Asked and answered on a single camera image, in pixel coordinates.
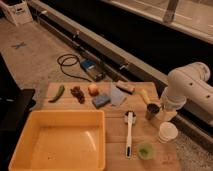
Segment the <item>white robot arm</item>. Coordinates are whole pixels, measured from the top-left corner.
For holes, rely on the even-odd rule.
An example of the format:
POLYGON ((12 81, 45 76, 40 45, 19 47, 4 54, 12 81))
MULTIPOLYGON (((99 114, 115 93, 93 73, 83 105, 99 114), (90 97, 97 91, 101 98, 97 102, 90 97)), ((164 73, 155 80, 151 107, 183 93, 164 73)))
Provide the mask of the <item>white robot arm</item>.
POLYGON ((167 76, 168 85, 161 94, 163 120, 172 120, 188 99, 213 115, 213 87, 207 83, 210 75, 209 67, 203 62, 171 70, 167 76))

